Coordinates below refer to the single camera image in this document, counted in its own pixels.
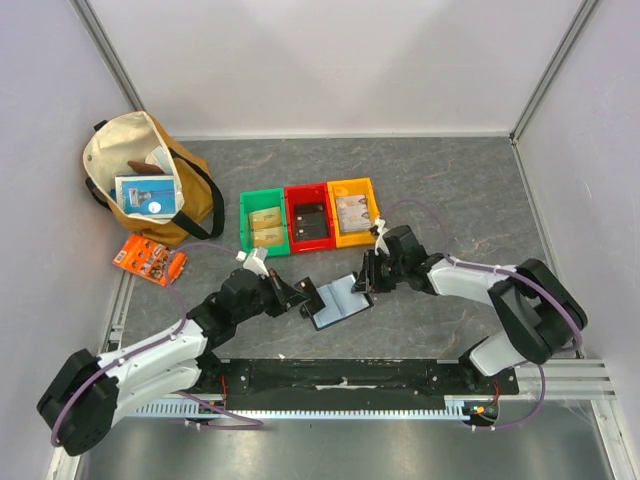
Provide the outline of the black VIP card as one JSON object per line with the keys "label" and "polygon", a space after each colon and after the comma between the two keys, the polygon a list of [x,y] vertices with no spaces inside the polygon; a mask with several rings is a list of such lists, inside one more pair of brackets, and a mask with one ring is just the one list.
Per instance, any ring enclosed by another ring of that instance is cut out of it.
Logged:
{"label": "black VIP card", "polygon": [[301,303],[310,314],[314,314],[325,307],[318,289],[310,277],[305,277],[294,285],[294,288],[301,292],[305,300]]}

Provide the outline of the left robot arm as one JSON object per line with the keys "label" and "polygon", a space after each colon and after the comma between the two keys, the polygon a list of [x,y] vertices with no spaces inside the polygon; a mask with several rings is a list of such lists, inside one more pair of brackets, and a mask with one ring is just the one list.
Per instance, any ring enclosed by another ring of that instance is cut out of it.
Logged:
{"label": "left robot arm", "polygon": [[309,299],[275,270],[259,275],[240,268],[160,333],[101,355],[86,349],[73,353],[36,406],[51,429],[52,445],[70,456],[83,454],[122,418],[155,399],[192,388],[212,391],[221,368],[214,351],[240,323],[262,314],[280,316]]}

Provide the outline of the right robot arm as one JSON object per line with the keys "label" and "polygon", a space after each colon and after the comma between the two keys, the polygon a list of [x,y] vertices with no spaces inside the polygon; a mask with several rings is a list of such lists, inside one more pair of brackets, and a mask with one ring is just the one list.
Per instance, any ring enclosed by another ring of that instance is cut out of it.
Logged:
{"label": "right robot arm", "polygon": [[477,394],[505,369],[546,363],[580,347],[588,325],[583,308],[538,259],[491,266],[448,254],[429,254],[407,225],[371,228],[374,247],[363,257],[354,293],[389,293],[400,283],[431,296],[456,297],[494,308],[502,331],[470,347],[460,358],[458,381]]}

